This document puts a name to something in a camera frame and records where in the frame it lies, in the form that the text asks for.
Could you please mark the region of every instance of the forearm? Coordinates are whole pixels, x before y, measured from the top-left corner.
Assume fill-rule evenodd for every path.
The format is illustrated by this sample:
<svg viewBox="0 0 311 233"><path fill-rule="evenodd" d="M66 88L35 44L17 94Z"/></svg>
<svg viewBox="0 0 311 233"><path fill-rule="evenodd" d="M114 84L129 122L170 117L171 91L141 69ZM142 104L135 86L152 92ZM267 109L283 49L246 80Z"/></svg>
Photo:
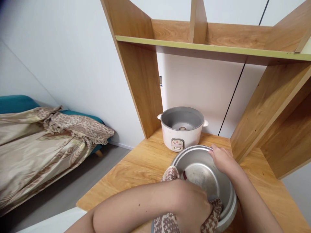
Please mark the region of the forearm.
<svg viewBox="0 0 311 233"><path fill-rule="evenodd" d="M170 182L142 185L113 195L78 220L66 233L130 232L148 220L172 212L174 194L170 192L169 185Z"/></svg>
<svg viewBox="0 0 311 233"><path fill-rule="evenodd" d="M283 232L243 169L236 166L227 175L239 197L248 232Z"/></svg>

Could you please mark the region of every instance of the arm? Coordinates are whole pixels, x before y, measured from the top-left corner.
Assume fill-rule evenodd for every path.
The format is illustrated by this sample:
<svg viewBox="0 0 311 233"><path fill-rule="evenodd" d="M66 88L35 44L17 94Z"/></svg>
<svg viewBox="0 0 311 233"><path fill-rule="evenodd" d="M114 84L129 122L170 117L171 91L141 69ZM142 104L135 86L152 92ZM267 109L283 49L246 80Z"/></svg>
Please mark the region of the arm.
<svg viewBox="0 0 311 233"><path fill-rule="evenodd" d="M216 167L229 177L239 197L247 232L283 233L279 223L230 152L215 144L212 148L213 151L209 151L209 154Z"/></svg>
<svg viewBox="0 0 311 233"><path fill-rule="evenodd" d="M65 233L130 232L168 212L177 216L181 232L199 233L211 211L206 193L195 184L182 180L147 184L113 195Z"/></svg>

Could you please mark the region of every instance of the wood grain surface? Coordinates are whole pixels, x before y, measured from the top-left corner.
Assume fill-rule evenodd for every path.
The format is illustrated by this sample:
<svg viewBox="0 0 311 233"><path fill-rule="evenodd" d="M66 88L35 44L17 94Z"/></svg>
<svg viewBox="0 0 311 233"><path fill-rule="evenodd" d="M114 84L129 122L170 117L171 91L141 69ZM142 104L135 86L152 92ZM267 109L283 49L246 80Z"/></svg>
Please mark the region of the wood grain surface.
<svg viewBox="0 0 311 233"><path fill-rule="evenodd" d="M205 44L207 18L203 0L191 0L189 42Z"/></svg>
<svg viewBox="0 0 311 233"><path fill-rule="evenodd" d="M149 138L161 127L163 113L156 52L118 42L125 77L145 135Z"/></svg>
<svg viewBox="0 0 311 233"><path fill-rule="evenodd" d="M255 147L261 148L273 135L277 133L278 128L292 114L297 106L311 93L311 78L302 86L295 97L289 102L286 108L278 116L278 118L269 127L267 132L262 136Z"/></svg>
<svg viewBox="0 0 311 233"><path fill-rule="evenodd" d="M199 144L217 144L230 150L230 140L216 135L201 134ZM177 153L169 150L163 142L162 130L158 129L149 139L143 140L110 172L108 172L78 202L77 206L89 211L110 196L142 184L159 182L164 171ZM253 149L241 163L241 167L264 199L285 232L310 232L307 222L287 192L282 181L275 178L269 164L258 148ZM243 232L241 211L225 231ZM151 221L133 232L149 233Z"/></svg>
<svg viewBox="0 0 311 233"><path fill-rule="evenodd" d="M311 161L311 94L261 147L275 176L282 179Z"/></svg>
<svg viewBox="0 0 311 233"><path fill-rule="evenodd" d="M190 22L159 19L151 22L155 39L189 43Z"/></svg>
<svg viewBox="0 0 311 233"><path fill-rule="evenodd" d="M284 232L311 232L295 201L283 182L276 179L259 148L254 148L240 165Z"/></svg>
<svg viewBox="0 0 311 233"><path fill-rule="evenodd" d="M272 28L264 49L301 52L310 36L311 0L306 0Z"/></svg>
<svg viewBox="0 0 311 233"><path fill-rule="evenodd" d="M255 65L279 65L311 61L311 54L192 44L124 36L116 36L116 40L128 42L160 53L239 63L246 62L247 64Z"/></svg>
<svg viewBox="0 0 311 233"><path fill-rule="evenodd" d="M154 39L151 18L130 0L100 0L115 35Z"/></svg>
<svg viewBox="0 0 311 233"><path fill-rule="evenodd" d="M156 52L117 42L115 34L153 38L151 19L129 0L101 1L145 138L163 112Z"/></svg>
<svg viewBox="0 0 311 233"><path fill-rule="evenodd" d="M268 66L230 141L240 163L311 76L311 62Z"/></svg>
<svg viewBox="0 0 311 233"><path fill-rule="evenodd" d="M208 23L205 44L263 49L272 27Z"/></svg>

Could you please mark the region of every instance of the rice cooker control panel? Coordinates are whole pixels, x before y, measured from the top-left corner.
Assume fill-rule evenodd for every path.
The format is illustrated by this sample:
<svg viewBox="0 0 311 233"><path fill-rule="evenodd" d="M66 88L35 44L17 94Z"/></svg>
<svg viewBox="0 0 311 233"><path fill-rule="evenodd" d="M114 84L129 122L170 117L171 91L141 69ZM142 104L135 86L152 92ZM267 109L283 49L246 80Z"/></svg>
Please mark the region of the rice cooker control panel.
<svg viewBox="0 0 311 233"><path fill-rule="evenodd" d="M180 152L184 149L185 142L182 139L173 138L172 139L172 150Z"/></svg>

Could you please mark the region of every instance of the baseboard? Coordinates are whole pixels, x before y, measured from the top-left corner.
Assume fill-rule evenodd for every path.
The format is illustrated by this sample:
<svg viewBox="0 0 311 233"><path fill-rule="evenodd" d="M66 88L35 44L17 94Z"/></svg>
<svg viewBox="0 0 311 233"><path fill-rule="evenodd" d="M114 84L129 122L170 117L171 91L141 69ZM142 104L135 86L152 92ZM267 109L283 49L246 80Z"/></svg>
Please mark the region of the baseboard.
<svg viewBox="0 0 311 233"><path fill-rule="evenodd" d="M123 148L125 148L125 149L129 149L129 150L133 150L133 149L134 149L134 147L130 147L130 146L127 146L127 145L123 145L123 144L121 144L121 143L117 143L117 142L114 142L114 141L110 141L109 143L110 143L110 144L113 144L113 145L115 145L115 146L119 146L119 147L123 147Z"/></svg>

